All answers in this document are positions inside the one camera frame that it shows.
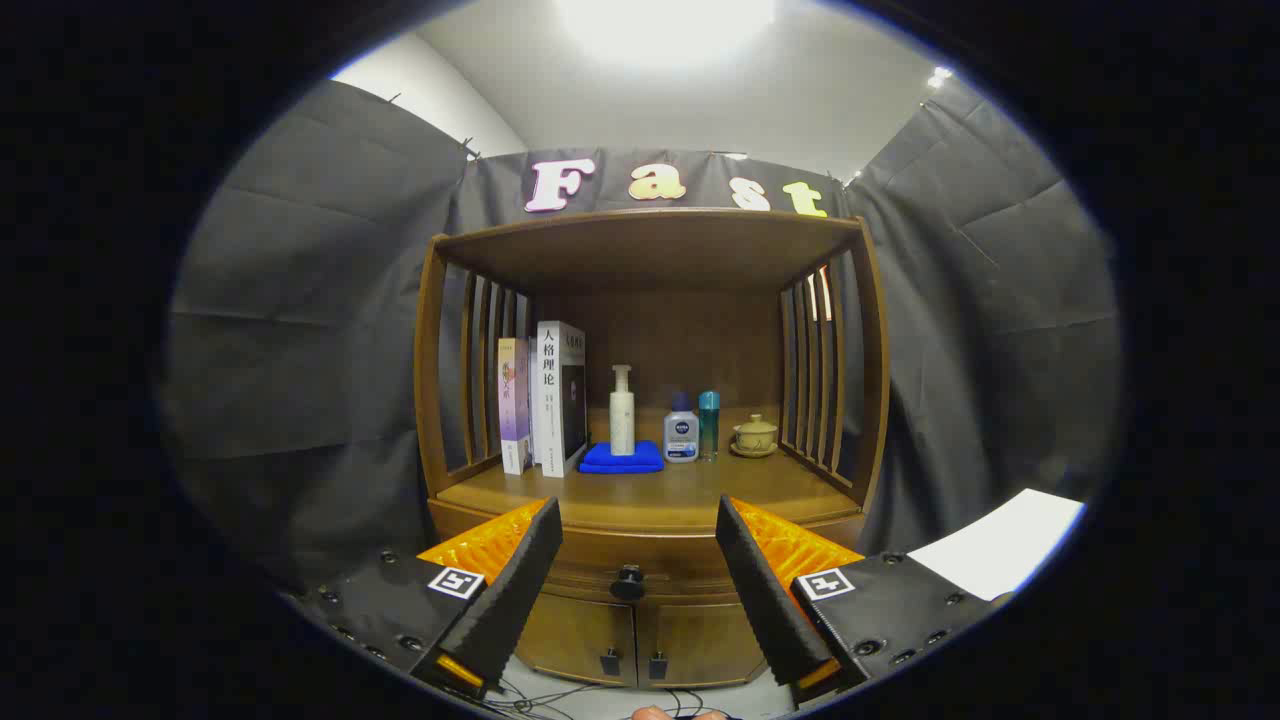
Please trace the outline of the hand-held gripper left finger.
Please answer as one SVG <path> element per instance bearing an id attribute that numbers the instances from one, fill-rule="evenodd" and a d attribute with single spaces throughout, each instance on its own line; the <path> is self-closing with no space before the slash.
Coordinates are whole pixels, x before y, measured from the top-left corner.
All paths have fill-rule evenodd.
<path id="1" fill-rule="evenodd" d="M 563 542 L 539 498 L 411 555 L 384 548 L 288 600 L 355 650 L 419 682 L 495 691 Z"/>

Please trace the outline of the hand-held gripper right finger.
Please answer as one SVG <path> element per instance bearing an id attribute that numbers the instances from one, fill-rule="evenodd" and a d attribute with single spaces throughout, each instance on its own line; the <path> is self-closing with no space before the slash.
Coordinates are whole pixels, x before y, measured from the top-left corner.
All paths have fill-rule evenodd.
<path id="1" fill-rule="evenodd" d="M 983 598 L 906 553 L 855 553 L 727 495 L 716 539 L 765 662 L 797 702 L 918 664 L 1011 598 Z"/>

